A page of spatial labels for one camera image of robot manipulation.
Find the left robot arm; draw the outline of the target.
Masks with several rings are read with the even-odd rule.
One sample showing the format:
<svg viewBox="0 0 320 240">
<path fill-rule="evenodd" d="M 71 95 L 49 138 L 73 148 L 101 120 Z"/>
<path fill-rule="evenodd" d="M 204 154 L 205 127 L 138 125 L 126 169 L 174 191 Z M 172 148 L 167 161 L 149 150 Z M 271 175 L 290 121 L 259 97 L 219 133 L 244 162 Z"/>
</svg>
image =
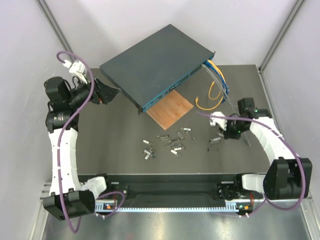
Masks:
<svg viewBox="0 0 320 240">
<path fill-rule="evenodd" d="M 79 181 L 76 163 L 79 113 L 83 103 L 100 105 L 112 101 L 120 89 L 110 87 L 98 78 L 94 82 L 79 81 L 71 88 L 62 77 L 44 82 L 48 101 L 45 120 L 52 151 L 52 182 L 43 207 L 59 221 L 92 214 L 99 196 L 109 198 L 114 191 L 105 176 L 97 175 L 83 184 Z"/>
</svg>

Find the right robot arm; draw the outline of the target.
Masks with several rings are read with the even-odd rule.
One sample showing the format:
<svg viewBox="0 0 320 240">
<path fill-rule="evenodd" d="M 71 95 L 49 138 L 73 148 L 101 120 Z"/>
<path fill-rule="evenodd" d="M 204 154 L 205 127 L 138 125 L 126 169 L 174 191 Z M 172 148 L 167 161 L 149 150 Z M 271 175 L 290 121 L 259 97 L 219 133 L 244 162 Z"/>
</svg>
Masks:
<svg viewBox="0 0 320 240">
<path fill-rule="evenodd" d="M 313 168 L 311 161 L 292 153 L 271 113 L 267 109 L 257 109 L 253 98 L 242 98 L 237 106 L 239 113 L 230 115 L 222 130 L 224 138 L 238 140 L 242 133 L 250 131 L 262 146 L 270 167 L 266 174 L 237 174 L 234 194 L 245 198 L 254 191 L 269 200 L 306 198 Z"/>
</svg>

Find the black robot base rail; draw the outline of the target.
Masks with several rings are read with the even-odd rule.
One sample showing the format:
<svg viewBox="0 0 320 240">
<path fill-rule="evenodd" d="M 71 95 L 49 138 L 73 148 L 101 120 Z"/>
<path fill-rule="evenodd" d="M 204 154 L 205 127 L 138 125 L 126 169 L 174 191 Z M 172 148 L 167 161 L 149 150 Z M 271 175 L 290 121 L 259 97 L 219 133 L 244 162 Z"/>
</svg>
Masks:
<svg viewBox="0 0 320 240">
<path fill-rule="evenodd" d="M 107 190 L 125 195 L 124 207 L 221 207 L 225 201 L 259 201 L 262 194 L 236 187 L 233 173 L 106 174 Z"/>
</svg>

